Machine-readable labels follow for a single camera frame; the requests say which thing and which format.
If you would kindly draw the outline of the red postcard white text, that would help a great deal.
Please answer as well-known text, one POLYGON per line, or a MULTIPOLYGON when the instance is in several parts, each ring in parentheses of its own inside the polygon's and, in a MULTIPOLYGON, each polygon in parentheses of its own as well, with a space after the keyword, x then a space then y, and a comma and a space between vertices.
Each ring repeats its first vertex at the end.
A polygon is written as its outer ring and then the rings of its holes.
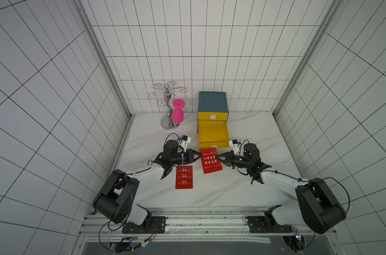
POLYGON ((177 166, 176 168, 176 189, 193 188, 193 167, 177 166))

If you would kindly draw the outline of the yellow drawer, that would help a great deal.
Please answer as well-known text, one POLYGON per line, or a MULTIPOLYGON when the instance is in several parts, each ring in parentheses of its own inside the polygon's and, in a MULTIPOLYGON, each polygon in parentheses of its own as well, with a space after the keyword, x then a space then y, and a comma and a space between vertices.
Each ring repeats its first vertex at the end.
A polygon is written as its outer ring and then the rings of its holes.
POLYGON ((198 120, 201 121, 227 121, 227 112, 198 112, 198 120))
POLYGON ((199 148, 228 148, 229 132, 227 121, 198 121, 199 148))

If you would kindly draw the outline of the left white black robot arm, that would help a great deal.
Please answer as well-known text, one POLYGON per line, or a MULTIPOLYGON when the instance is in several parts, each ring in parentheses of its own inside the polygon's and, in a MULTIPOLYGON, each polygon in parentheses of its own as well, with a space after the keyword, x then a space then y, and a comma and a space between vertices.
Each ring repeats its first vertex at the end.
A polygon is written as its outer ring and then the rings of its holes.
POLYGON ((113 171, 94 198, 93 208, 115 224, 149 224, 151 212, 136 202, 138 187, 162 180, 174 167, 189 166, 202 158, 202 153, 188 149, 187 144, 184 140, 169 140, 163 152, 152 161, 152 166, 129 174, 113 171))

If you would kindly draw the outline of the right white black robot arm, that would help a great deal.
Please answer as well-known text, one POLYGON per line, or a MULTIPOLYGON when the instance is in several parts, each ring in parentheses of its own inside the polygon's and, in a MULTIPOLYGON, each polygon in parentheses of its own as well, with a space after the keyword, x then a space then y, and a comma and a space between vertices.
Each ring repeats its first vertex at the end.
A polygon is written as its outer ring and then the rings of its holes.
POLYGON ((239 155, 239 146, 216 156, 216 159, 232 169, 244 169, 252 182, 275 187, 292 197, 285 205, 276 205, 260 217, 249 217, 256 232, 290 233, 296 226, 307 226, 317 234, 324 234, 338 223, 346 220, 343 208, 327 183, 321 178, 306 179, 292 177, 274 170, 262 162, 254 143, 244 145, 244 154, 239 155))

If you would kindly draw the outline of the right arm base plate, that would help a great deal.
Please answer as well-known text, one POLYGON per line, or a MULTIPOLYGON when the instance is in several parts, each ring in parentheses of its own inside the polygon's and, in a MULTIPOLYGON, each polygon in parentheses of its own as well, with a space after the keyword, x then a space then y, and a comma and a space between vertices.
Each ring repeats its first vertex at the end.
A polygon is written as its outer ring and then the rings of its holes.
POLYGON ((245 222, 250 233, 292 233, 290 226, 278 225, 272 218, 265 216, 248 216, 245 222))

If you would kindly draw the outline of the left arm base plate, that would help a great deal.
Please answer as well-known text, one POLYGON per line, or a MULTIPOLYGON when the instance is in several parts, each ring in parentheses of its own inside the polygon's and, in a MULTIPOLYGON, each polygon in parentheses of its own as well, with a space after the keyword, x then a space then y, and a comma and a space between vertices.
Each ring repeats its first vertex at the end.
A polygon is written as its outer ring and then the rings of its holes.
POLYGON ((136 225, 134 223, 126 223, 123 226, 123 234, 148 234, 157 233, 162 234, 165 232, 166 217, 164 216, 150 216, 142 225, 136 225))

